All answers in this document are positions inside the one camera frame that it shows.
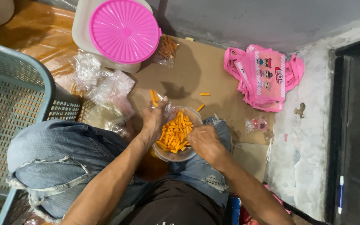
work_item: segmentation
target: black shirt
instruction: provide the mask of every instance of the black shirt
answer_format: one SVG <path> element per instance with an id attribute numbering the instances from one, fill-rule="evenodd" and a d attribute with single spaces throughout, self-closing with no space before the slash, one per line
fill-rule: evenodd
<path id="1" fill-rule="evenodd" d="M 221 225 L 224 209 L 194 187 L 165 179 L 137 203 L 120 225 Z"/>

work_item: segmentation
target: blue pen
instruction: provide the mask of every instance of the blue pen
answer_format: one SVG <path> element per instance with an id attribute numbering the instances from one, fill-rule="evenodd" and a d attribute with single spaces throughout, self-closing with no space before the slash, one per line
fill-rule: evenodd
<path id="1" fill-rule="evenodd" d="M 342 194 L 344 189 L 344 176 L 340 176 L 340 203 L 338 204 L 338 214 L 341 214 L 342 211 Z"/>

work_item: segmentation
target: gray plastic basket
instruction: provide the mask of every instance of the gray plastic basket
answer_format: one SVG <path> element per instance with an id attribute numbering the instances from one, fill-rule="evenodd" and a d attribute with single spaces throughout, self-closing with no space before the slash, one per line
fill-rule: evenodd
<path id="1" fill-rule="evenodd" d="M 37 122 L 75 120 L 79 107 L 79 99 L 55 84 L 42 63 L 0 46 L 0 225 L 22 224 L 29 209 L 26 192 L 5 183 L 11 139 Z"/>

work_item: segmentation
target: cartoon doll print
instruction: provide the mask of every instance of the cartoon doll print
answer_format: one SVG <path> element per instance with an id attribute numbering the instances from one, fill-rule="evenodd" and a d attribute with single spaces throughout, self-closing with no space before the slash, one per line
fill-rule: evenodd
<path id="1" fill-rule="evenodd" d="M 267 82 L 267 81 L 262 81 L 259 80 L 258 81 L 258 86 L 260 88 L 265 88 L 266 90 L 270 91 L 272 89 L 272 83 L 271 82 Z"/>
<path id="2" fill-rule="evenodd" d="M 264 65 L 268 68 L 272 68 L 272 58 L 268 58 L 268 59 L 257 59 L 256 63 L 259 63 L 259 65 Z"/>
<path id="3" fill-rule="evenodd" d="M 267 79 L 270 79 L 273 76 L 273 74 L 268 70 L 260 70 L 260 77 L 266 77 Z"/>

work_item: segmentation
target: jeans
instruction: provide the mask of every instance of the jeans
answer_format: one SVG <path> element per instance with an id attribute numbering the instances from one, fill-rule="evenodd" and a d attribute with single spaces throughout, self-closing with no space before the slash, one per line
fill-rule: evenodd
<path id="1" fill-rule="evenodd" d="M 232 141 L 224 121 L 213 124 L 221 143 L 231 151 Z M 26 189 L 34 213 L 47 222 L 60 222 L 84 187 L 126 147 L 119 135 L 83 123 L 49 120 L 31 125 L 12 140 L 8 153 L 8 178 L 14 188 Z M 169 162 L 165 178 L 183 181 L 225 207 L 228 198 L 223 175 L 196 155 L 184 162 Z M 120 222 L 153 182 L 133 177 L 114 212 L 111 224 Z"/>

